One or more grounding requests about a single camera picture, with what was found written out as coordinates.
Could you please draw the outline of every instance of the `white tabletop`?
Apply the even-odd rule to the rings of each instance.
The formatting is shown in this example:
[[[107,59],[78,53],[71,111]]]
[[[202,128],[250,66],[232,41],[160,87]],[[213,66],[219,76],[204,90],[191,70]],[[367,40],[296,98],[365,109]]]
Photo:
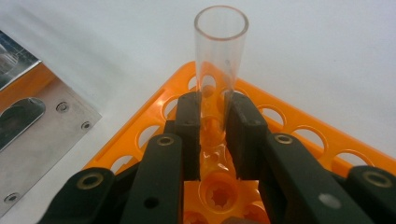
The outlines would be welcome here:
[[[224,4],[250,23],[242,79],[396,158],[394,1],[0,0],[0,29],[103,116],[0,223],[37,222],[65,181],[194,60],[195,15]]]

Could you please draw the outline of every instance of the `metal screw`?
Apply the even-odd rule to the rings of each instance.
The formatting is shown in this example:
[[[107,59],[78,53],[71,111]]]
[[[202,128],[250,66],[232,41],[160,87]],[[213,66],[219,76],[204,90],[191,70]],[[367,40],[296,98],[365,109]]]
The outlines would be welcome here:
[[[84,131],[87,131],[91,128],[91,123],[89,121],[85,121],[84,123],[82,123],[81,125],[81,129]]]
[[[285,135],[285,134],[278,134],[275,135],[275,140],[280,143],[280,144],[291,144],[293,142],[293,139],[290,138],[289,136]]]
[[[173,143],[174,143],[174,139],[171,137],[161,137],[157,140],[157,144],[162,147],[172,145]]]
[[[77,187],[79,189],[94,189],[98,187],[104,180],[105,178],[101,173],[98,172],[92,172],[85,174],[82,176],[78,182],[77,182]]]
[[[367,180],[367,182],[379,188],[387,189],[392,187],[392,182],[390,179],[378,172],[366,171],[363,173],[363,177],[365,180]]]
[[[56,106],[56,111],[59,113],[66,113],[69,110],[69,104],[67,102],[61,102]]]
[[[319,200],[326,206],[332,209],[340,209],[342,204],[339,199],[328,193],[321,193],[318,196]]]
[[[21,195],[17,192],[12,193],[4,199],[4,203],[15,203],[20,198],[20,196]]]

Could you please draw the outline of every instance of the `clear plastic tube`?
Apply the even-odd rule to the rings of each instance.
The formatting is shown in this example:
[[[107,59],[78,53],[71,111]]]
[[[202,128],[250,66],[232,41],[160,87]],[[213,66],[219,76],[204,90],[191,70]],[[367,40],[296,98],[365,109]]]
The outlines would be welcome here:
[[[248,18],[233,7],[215,6],[195,18],[197,91],[201,126],[223,132],[243,53]]]

